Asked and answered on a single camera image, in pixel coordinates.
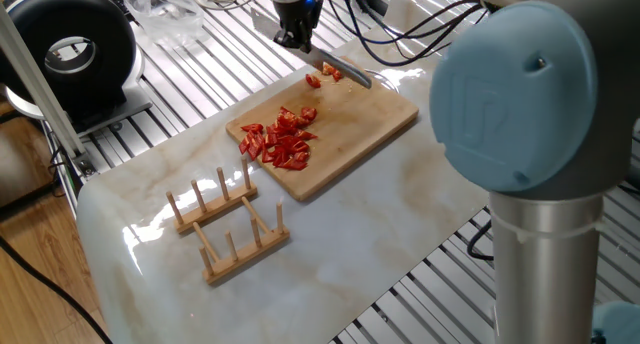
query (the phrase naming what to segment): wire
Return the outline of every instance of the wire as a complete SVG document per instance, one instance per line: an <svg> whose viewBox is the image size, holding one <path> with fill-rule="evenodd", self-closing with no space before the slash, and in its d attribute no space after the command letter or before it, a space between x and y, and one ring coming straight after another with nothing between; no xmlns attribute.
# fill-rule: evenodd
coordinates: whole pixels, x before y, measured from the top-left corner
<svg viewBox="0 0 640 344"><path fill-rule="evenodd" d="M107 336L107 334L102 330L100 325L91 317L91 314L87 312L85 308L82 307L69 293L60 288L56 283L52 282L49 278L44 276L38 270L31 266L23 257L16 252L11 245L0 235L0 247L4 250L13 261L15 261L24 271L29 273L32 277L36 278L40 283L46 285L49 289L53 290L56 294L58 294L62 299L64 299L73 309L75 309L84 320L91 326L91 328L98 334L100 339L105 344L112 344L111 339Z"/></svg>
<svg viewBox="0 0 640 344"><path fill-rule="evenodd" d="M231 5L232 3L234 3L236 0L208 0L212 3L205 3L202 0L194 0L198 5L200 5L201 7L205 8L205 9L209 9L209 10L231 10L231 9L237 9L237 8L241 8L249 3L251 3L254 0L245 0L244 2L242 2L241 4L236 4L236 5Z"/></svg>
<svg viewBox="0 0 640 344"><path fill-rule="evenodd" d="M474 235L473 238L471 238L471 240L469 241L469 244L467 245L467 254L469 254L470 257L474 259L493 261L493 256L478 254L474 251L474 247L476 246L476 243L478 242L478 240L480 240L480 238L482 238L483 235L487 234L489 229L491 229L491 221L489 221L487 224L485 224L485 226L480 228L480 230L478 230L476 235Z"/></svg>
<svg viewBox="0 0 640 344"><path fill-rule="evenodd" d="M411 33L415 32L416 30L420 29L422 26L424 26L425 24L429 23L431 20L433 20L435 17L437 17L440 14L443 14L457 6L460 5L465 5L465 4L471 4L471 3L475 3L475 4L479 4L480 1L479 0L461 0L455 3L452 3L444 8L442 8L441 10L435 12L433 15L431 15L430 17L424 19L423 21L421 21L420 23L418 23L417 25L415 25L413 28L409 29L409 31L407 31L406 33L398 33L395 30L389 28L386 24L384 24L384 22L380 21L380 23L378 23L378 21L376 21L376 23L378 25L384 26L383 29L386 27L387 30L391 31L392 33L394 33L395 35L397 35L394 39L392 40L373 40L373 39L369 39L366 38L362 35L358 36L358 33L352 29L349 25L347 25L347 23L345 23L342 18L340 18L340 15L338 15L338 11L336 10L336 7L333 3L333 0L328 0L329 1L329 5L331 6L331 10L333 11L333 14L335 15L336 19L338 19L338 21L340 22L340 24L342 24L342 26L345 27L345 29L347 29L351 34L353 34L356 37L361 37L361 39L363 39L364 41L368 42L368 43L372 43L372 44L379 44L379 45L383 45L383 44L392 44L395 43L398 40L401 39L422 39L425 38L431 34L437 33L439 31L441 31L442 29L452 25L455 23L455 25L457 25L459 22L457 22L457 18L451 19L448 22L440 25L439 27L432 29L428 32L425 33L421 33L421 34L416 34L416 35L410 35Z"/></svg>
<svg viewBox="0 0 640 344"><path fill-rule="evenodd" d="M369 47L367 42L364 40L364 37L362 36L362 33L360 32L360 27L358 26L358 22L357 22L356 16L353 13L353 8L351 8L351 3L348 0L345 0L345 3L347 5L347 9L349 10L349 16L351 17L351 20L352 20L353 25L355 27L355 30L356 30L356 33L357 33L356 36L358 37L358 39L360 39L360 42L362 43L362 46L364 47L364 49L376 61L378 61L379 63L381 63L383 65L390 66L390 67L399 67L399 66L408 65L408 64L411 64L411 63L415 62L416 60L421 59L426 54L428 54L431 50L433 50L436 46L438 46L438 44L440 44L440 42L447 35L449 35L449 33L451 33L456 28L456 26L458 24L460 24L467 16L469 16L473 12L475 12L475 11L479 10L480 8L482 8L482 6L480 4L477 4L477 5L473 6L471 9L468 9L463 14L461 14L458 17L456 17L455 19L453 19L453 24L452 25L450 25L442 34L440 34L440 36L438 36L438 38L436 38L431 44L429 44L429 46L427 46L427 48L425 48L423 51L418 53L413 58L406 59L406 60L401 61L401 62L390 62L390 61L387 61L387 60L384 60L384 59L380 58L376 53L373 52L373 50L371 50L371 48Z"/></svg>

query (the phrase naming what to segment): knife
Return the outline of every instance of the knife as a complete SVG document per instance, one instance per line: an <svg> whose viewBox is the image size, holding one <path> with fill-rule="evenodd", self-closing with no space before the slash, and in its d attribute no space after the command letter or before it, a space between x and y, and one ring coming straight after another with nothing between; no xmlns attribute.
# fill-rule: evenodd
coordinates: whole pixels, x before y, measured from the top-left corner
<svg viewBox="0 0 640 344"><path fill-rule="evenodd" d="M276 34L280 30L280 25L278 23L269 19L267 16L260 14L254 8L251 8L251 19L253 20L253 27L260 34L271 40L276 37ZM309 53L305 53L299 49L282 48L287 49L291 54L320 71L322 71L323 64L328 63L332 67L338 69L345 77L367 89L371 89L371 78L369 78L362 70L331 53L318 49L313 44L311 45L311 51L309 51Z"/></svg>

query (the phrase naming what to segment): wooden cutting board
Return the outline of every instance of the wooden cutting board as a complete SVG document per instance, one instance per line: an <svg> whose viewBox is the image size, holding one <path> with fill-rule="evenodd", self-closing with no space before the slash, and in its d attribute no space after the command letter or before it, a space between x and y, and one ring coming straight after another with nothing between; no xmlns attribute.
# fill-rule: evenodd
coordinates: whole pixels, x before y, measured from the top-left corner
<svg viewBox="0 0 640 344"><path fill-rule="evenodd" d="M296 200L305 200L362 158L418 115L418 108L400 94L373 80L365 89L350 79L335 83L331 76L314 73L322 87L307 82L291 85L267 101L227 123L227 132L236 142L245 137L242 126L272 124L283 106L296 115L303 107L318 110L318 116L305 130L318 136L307 141L311 147L309 166L302 171L260 165Z"/></svg>

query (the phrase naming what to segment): plastic bag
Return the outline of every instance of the plastic bag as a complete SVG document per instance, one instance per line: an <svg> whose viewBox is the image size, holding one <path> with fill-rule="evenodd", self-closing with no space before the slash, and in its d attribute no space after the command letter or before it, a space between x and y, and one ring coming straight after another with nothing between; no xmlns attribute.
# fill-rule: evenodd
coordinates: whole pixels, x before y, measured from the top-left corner
<svg viewBox="0 0 640 344"><path fill-rule="evenodd" d="M204 11L193 0L124 0L124 5L158 44L177 47L206 35Z"/></svg>

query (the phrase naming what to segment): white marble surface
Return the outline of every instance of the white marble surface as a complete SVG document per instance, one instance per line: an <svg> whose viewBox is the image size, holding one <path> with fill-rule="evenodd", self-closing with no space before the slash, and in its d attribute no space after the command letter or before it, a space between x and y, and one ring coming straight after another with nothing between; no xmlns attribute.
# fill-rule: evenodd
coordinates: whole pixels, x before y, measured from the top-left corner
<svg viewBox="0 0 640 344"><path fill-rule="evenodd" d="M414 9L390 19L414 15ZM398 85L420 108L417 121L303 203L253 164L259 196L252 203L274 227L275 204L282 200L291 240L221 285L202 279L200 241L194 233L176 233L164 193L171 190L183 210L197 206L191 179L205 200L219 196L217 166L229 186L242 185L226 122L300 80L304 71L82 189L78 230L115 343L326 343L486 204L486 193L450 167L431 130L428 94L438 56L385 69L356 42L338 54ZM383 55L400 58L395 49ZM221 257L228 255L226 230L237 247L252 240L244 208L203 227Z"/></svg>

